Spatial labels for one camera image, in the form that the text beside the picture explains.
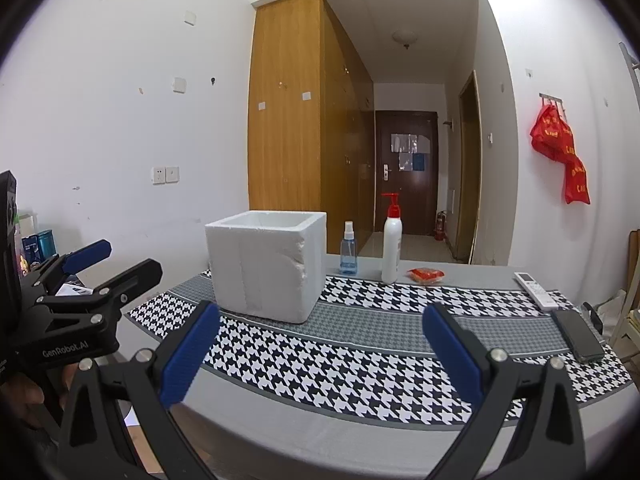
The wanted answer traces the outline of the person left hand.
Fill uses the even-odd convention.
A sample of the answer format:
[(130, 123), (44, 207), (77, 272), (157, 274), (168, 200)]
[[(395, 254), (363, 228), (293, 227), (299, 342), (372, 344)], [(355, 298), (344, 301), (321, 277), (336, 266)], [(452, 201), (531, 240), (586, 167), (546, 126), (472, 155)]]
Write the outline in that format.
[[(62, 369), (61, 382), (64, 390), (60, 395), (61, 408), (65, 408), (68, 393), (78, 370), (78, 364), (68, 364)], [(43, 404), (44, 394), (40, 387), (24, 376), (16, 376), (1, 387), (2, 398), (12, 413), (27, 426), (40, 429), (42, 423), (34, 411), (35, 405)]]

